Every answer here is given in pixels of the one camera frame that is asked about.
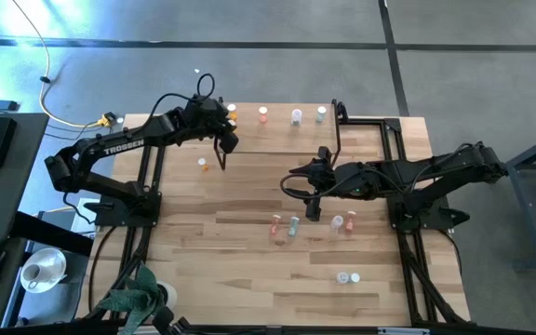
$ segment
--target wooden tabletop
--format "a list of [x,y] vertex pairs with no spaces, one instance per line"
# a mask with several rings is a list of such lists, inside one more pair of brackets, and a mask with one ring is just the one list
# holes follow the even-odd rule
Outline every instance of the wooden tabletop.
[[[162,213],[146,263],[158,280],[177,290],[176,317],[185,316],[192,324],[409,325],[398,244],[389,227],[385,201],[324,198],[321,221],[311,222],[304,218],[303,202],[279,189],[288,170],[307,164],[319,145],[335,151],[331,107],[324,104],[330,119],[317,125],[319,104],[236,105],[235,134],[240,142],[238,154],[227,156],[225,171],[210,140],[167,148],[160,186]],[[261,106],[268,108],[265,125],[258,121]],[[299,128],[289,124],[294,108],[303,110]],[[125,126],[136,127],[145,118],[127,115]],[[408,159],[430,157],[424,119],[404,117],[401,125]],[[337,164],[383,159],[375,127],[341,127],[341,140]],[[301,144],[298,152],[295,143]],[[197,165],[202,157],[209,164],[208,171]],[[141,150],[117,155],[113,178],[136,180],[140,158]],[[301,188],[304,184],[292,181],[289,185]],[[332,233],[332,217],[344,216],[347,210],[357,213],[353,234]],[[273,214],[283,218],[276,239],[269,237]],[[301,223],[297,236],[289,238],[288,222],[293,215]],[[103,233],[97,234],[92,255]],[[95,302],[117,276],[125,235],[125,229],[115,230],[103,247],[94,278]],[[454,310],[469,319],[453,245],[435,231],[423,231],[423,242],[432,281]],[[340,272],[358,273],[361,281],[337,284]],[[87,276],[76,316],[87,313],[89,280]],[[416,290],[425,315],[419,285]]]

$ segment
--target white cup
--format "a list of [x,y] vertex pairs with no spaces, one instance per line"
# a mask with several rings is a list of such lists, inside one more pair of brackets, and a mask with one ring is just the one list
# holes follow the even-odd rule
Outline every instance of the white cup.
[[22,270],[22,278],[28,282],[28,288],[33,289],[39,283],[48,281],[51,274],[38,264],[30,264]]

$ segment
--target white cable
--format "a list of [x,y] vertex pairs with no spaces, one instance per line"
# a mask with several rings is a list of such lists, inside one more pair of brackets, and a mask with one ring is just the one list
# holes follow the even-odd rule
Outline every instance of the white cable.
[[[47,54],[47,70],[45,71],[45,75],[44,77],[48,80],[48,72],[49,72],[49,69],[51,68],[51,58],[48,54],[48,48],[47,48],[47,45],[45,44],[45,40],[43,39],[43,36],[41,35],[41,33],[38,31],[38,29],[36,29],[36,26],[34,25],[34,23],[30,20],[30,18],[28,17],[28,15],[26,15],[26,13],[24,12],[24,10],[22,9],[22,7],[20,7],[20,5],[18,5],[18,3],[16,2],[16,0],[11,0],[13,1],[13,3],[16,5],[16,7],[20,10],[20,12],[22,13],[22,15],[24,16],[24,18],[26,18],[26,20],[30,23],[30,25],[33,26],[33,29],[34,31],[36,32],[36,34],[38,35],[38,38],[41,40],[41,44],[43,45],[43,48],[45,49],[45,53]],[[96,126],[99,126],[99,123],[94,123],[94,124],[91,124],[91,125],[78,125],[78,124],[75,124],[75,123],[72,123],[72,122],[68,122],[68,121],[65,121],[65,120],[62,120],[60,118],[58,118],[57,116],[53,115],[52,112],[49,111],[49,109],[47,109],[47,107],[45,106],[45,97],[44,97],[44,94],[45,94],[45,82],[43,81],[43,84],[41,85],[41,92],[38,96],[38,102],[39,104],[41,105],[41,109],[43,110],[43,112],[45,114],[47,114],[50,118],[52,118],[53,120],[59,122],[59,123],[62,123],[63,125],[66,125],[66,126],[70,126],[70,127],[96,127]]]

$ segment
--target small container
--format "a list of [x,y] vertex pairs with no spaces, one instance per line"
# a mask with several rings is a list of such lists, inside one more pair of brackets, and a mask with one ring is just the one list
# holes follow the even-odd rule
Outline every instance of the small container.
[[361,276],[359,274],[352,274],[351,275],[351,282],[352,283],[358,283],[359,280],[361,280]]
[[346,284],[349,282],[349,274],[339,273],[336,275],[336,282],[339,284]]
[[260,107],[260,122],[266,123],[268,121],[268,108]]
[[288,235],[295,237],[297,235],[297,230],[299,229],[299,218],[291,217],[290,218],[290,228],[288,229]]
[[352,210],[349,210],[346,212],[346,224],[344,225],[344,231],[347,234],[350,234],[353,232],[353,221],[355,220],[356,213]]
[[202,167],[202,171],[208,171],[208,164],[206,164],[206,159],[200,158],[197,160],[197,164]]
[[280,223],[280,215],[272,216],[272,223],[270,224],[270,236],[275,237],[278,234],[278,224]]
[[340,216],[340,215],[337,215],[334,218],[332,218],[332,221],[330,222],[330,228],[333,231],[338,232],[339,228],[342,227],[343,223],[344,223],[344,218],[342,216]]
[[290,124],[295,127],[300,126],[302,124],[302,117],[303,117],[302,110],[298,110],[298,109],[293,110],[293,112],[290,115]]
[[231,120],[233,121],[237,121],[237,106],[235,106],[234,104],[230,104],[227,106],[227,110],[229,110],[229,117],[231,117]]
[[315,117],[316,123],[321,124],[324,121],[325,117],[326,117],[326,107],[319,106],[317,108],[317,116]]

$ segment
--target gray floor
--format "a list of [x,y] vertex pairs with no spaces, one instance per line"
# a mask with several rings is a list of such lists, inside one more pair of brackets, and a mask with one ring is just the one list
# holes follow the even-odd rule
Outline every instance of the gray floor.
[[[376,0],[21,1],[44,36],[170,41],[383,42]],[[536,1],[388,0],[397,43],[536,44]],[[34,35],[0,0],[0,37]],[[88,122],[102,113],[148,113],[162,93],[194,91],[212,72],[231,101],[345,101],[351,114],[398,115],[390,67],[380,50],[51,48],[54,113]],[[399,52],[410,115],[424,116],[434,152],[482,140],[501,159],[536,141],[536,53]],[[43,50],[0,47],[0,99],[38,112]],[[180,104],[168,100],[163,106]],[[42,160],[68,141],[46,138],[21,209],[61,206]],[[97,170],[109,173],[112,161]],[[530,254],[522,213],[507,179],[450,197],[472,219],[457,228],[474,321],[536,330],[536,271],[515,273]]]

